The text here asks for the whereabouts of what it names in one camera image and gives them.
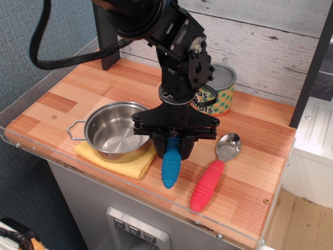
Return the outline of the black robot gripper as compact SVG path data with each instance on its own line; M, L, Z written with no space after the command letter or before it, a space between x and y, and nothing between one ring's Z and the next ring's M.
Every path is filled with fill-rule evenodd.
M162 103L160 106L132 115L134 134L149 136L159 158L166 152L168 139L180 138L178 151L181 160L190 157L195 142L199 139L214 140L218 118L201 113L188 106L175 106Z

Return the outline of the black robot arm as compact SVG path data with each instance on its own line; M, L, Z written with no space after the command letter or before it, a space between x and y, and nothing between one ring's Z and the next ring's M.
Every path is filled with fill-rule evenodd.
M178 138L182 159L199 139L216 138L218 121L192 108L197 91L213 80L203 27L177 1L97 1L110 13L115 32L127 41L146 40L161 67L161 105L132 116L134 133L149 136L163 157L170 138Z

